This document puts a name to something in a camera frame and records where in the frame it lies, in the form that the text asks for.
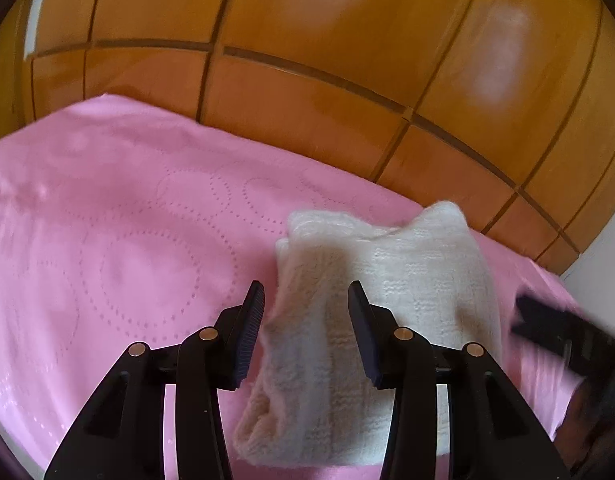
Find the wooden panelled wardrobe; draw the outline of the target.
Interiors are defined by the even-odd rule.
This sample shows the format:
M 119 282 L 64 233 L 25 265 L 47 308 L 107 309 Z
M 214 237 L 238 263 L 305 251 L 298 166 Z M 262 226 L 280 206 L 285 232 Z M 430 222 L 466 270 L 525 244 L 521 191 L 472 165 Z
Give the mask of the wooden panelled wardrobe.
M 0 0 L 0 138 L 104 93 L 452 200 L 556 273 L 615 213 L 603 0 Z

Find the pink bedspread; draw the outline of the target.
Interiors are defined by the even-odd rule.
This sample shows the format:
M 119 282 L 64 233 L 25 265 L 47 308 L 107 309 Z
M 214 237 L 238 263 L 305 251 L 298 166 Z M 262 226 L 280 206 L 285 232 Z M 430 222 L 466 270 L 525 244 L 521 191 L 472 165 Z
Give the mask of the pink bedspread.
M 273 297 L 291 212 L 419 213 L 345 171 L 122 96 L 0 140 L 0 426 L 34 478 L 135 341 L 178 344 Z

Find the white knitted sweater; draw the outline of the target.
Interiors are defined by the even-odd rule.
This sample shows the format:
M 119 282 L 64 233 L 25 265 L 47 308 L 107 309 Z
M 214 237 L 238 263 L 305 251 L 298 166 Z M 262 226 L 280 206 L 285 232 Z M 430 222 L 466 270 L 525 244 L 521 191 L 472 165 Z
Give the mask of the white knitted sweater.
M 450 202 L 387 228 L 343 212 L 291 214 L 264 356 L 234 433 L 248 463 L 369 466 L 383 460 L 407 373 L 396 331 L 501 356 L 493 278 Z

